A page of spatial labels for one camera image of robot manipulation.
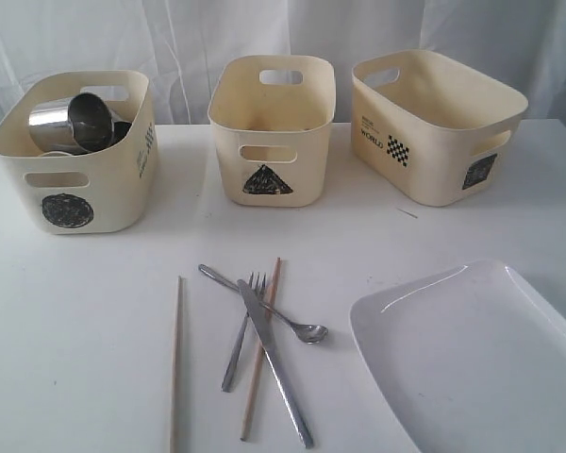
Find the steel mug front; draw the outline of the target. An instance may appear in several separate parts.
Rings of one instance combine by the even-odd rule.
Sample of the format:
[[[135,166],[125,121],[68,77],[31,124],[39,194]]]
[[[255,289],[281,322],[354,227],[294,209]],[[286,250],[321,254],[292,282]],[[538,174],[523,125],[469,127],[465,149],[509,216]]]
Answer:
[[[77,147],[69,119],[72,97],[37,105],[28,116],[28,129],[41,151],[67,150]]]

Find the cream bin square mark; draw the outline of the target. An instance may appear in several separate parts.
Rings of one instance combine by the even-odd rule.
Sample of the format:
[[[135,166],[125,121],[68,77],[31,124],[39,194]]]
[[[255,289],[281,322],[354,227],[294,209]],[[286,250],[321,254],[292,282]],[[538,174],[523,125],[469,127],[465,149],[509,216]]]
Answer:
[[[528,108],[516,89],[429,50],[365,60],[352,78],[353,152],[430,207],[491,185]]]

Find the steel bowl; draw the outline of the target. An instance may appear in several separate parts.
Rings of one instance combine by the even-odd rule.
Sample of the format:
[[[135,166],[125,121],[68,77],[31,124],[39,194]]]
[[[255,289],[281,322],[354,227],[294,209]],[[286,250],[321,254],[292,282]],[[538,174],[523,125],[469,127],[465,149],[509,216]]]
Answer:
[[[120,142],[126,136],[132,124],[127,121],[117,121],[113,124],[113,126],[113,135],[110,146]]]

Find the steel mug with wire handle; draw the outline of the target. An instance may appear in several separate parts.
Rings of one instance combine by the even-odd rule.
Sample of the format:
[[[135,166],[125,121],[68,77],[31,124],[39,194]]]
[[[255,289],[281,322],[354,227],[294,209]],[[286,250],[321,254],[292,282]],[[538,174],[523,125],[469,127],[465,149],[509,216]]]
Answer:
[[[68,120],[79,154],[101,151],[110,146],[113,120],[107,104],[92,92],[82,92],[69,103]]]

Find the steel fork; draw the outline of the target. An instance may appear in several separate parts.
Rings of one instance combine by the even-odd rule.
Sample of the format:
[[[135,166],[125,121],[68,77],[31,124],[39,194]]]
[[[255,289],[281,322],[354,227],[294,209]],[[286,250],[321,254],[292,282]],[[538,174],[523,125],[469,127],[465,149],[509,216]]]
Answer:
[[[255,275],[254,273],[252,273],[249,277],[249,285],[254,289],[255,293],[258,295],[258,298],[262,300],[266,293],[266,286],[267,286],[266,275],[261,273]],[[246,313],[242,318],[240,330],[233,345],[229,362],[225,370],[225,375],[221,384],[221,390],[226,393],[230,393],[233,386],[233,380],[239,363],[242,343],[244,340],[248,319],[249,319],[249,314]]]

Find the wooden chopstick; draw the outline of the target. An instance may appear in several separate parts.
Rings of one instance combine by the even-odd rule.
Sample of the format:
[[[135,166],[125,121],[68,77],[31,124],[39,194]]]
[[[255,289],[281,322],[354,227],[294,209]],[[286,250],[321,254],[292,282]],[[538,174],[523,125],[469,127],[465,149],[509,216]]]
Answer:
[[[170,443],[169,452],[178,451],[178,415],[179,415],[179,396],[178,396],[178,371],[181,346],[181,329],[182,329],[182,301],[183,301],[183,278],[177,277],[176,302],[175,302],[175,323],[173,337],[173,356],[172,356],[172,387],[171,387],[171,420],[170,420]]]
[[[276,299],[277,287],[280,278],[282,259],[277,257],[275,260],[275,267],[271,275],[271,281],[266,285],[266,296],[263,301],[266,304],[267,309],[271,309]],[[245,410],[241,422],[241,434],[240,440],[242,442],[248,442],[251,434],[252,423],[254,419],[254,413],[256,408],[256,403],[258,399],[258,389],[260,383],[260,376],[262,370],[262,364],[264,358],[267,357],[267,353],[264,348],[264,341],[269,340],[266,335],[267,327],[261,327],[257,329],[258,335],[258,346],[256,350],[256,356],[254,361],[254,369],[250,382],[249,393],[246,400]]]

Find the steel knife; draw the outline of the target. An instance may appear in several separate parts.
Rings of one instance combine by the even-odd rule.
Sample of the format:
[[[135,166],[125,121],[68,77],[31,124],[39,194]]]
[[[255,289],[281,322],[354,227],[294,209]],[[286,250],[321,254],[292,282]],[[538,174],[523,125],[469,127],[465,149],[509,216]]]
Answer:
[[[260,306],[260,300],[256,296],[254,290],[244,280],[238,279],[237,286],[256,333],[257,329],[267,327],[266,335],[269,337],[269,340],[264,341],[267,361],[273,371],[277,387],[282,395],[299,439],[306,449],[311,449],[315,446],[312,434],[309,430],[305,417],[297,404],[293,387],[291,386],[291,381],[287,376],[283,362],[278,355],[275,344],[275,336],[269,322],[266,320],[262,307]]]

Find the white rectangular plate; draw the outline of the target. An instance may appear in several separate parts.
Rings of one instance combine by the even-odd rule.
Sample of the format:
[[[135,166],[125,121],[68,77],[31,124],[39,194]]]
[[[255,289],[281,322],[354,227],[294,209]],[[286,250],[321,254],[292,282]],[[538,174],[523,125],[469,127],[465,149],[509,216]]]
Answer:
[[[349,321],[422,452],[566,452],[566,319],[499,260],[368,294]]]

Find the white plastic bowl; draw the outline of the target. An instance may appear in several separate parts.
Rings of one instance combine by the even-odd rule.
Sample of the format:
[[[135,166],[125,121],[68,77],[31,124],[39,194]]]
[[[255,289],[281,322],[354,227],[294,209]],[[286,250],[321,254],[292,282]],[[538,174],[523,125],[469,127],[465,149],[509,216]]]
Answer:
[[[42,158],[75,157],[75,154],[62,150],[50,150],[39,155]]]

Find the white curtain backdrop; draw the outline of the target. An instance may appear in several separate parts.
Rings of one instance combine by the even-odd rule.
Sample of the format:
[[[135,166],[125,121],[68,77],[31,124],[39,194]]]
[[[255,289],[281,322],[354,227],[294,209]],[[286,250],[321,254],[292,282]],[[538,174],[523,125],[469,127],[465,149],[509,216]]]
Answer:
[[[566,1],[0,1],[0,121],[33,83],[77,70],[149,77],[157,121],[203,124],[218,77],[246,55],[312,55],[350,113],[351,69],[405,49],[442,53],[566,125]]]

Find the cream bin triangle mark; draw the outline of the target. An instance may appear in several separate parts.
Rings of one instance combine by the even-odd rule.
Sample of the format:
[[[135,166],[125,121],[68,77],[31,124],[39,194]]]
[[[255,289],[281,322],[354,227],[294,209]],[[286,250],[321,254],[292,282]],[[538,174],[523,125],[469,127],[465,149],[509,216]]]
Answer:
[[[208,118],[227,197],[298,208],[320,197],[336,108],[333,66],[313,56],[230,61]]]

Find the cream bin circle mark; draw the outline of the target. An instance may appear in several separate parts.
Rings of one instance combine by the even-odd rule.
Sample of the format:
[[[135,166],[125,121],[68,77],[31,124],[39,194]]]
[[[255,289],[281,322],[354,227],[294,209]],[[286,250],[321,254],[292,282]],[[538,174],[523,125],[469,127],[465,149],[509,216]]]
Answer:
[[[132,124],[104,150],[42,158],[28,129],[40,103],[74,97],[91,86],[121,86],[125,100],[107,102]],[[147,203],[158,164],[158,142],[146,75],[137,71],[81,71],[50,75],[33,85],[0,123],[0,162],[28,217],[52,234],[106,233],[134,224]]]

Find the steel spoon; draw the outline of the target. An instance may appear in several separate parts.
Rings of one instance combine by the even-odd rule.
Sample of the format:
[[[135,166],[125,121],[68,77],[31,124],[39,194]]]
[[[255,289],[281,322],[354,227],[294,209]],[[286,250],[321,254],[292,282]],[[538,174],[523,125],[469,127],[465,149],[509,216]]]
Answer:
[[[231,289],[234,292],[238,292],[239,288],[236,283],[233,283],[228,278],[224,277],[211,267],[205,264],[199,264],[198,270],[206,275],[207,277],[211,278],[212,280],[218,282],[219,284],[225,286],[226,288]],[[267,310],[270,314],[273,314],[277,319],[285,323],[290,329],[295,333],[297,338],[306,344],[317,344],[321,342],[329,333],[327,327],[322,325],[313,325],[313,324],[300,324],[295,323],[287,316],[283,315],[281,312],[274,308],[269,308],[265,302],[260,303],[261,307]]]

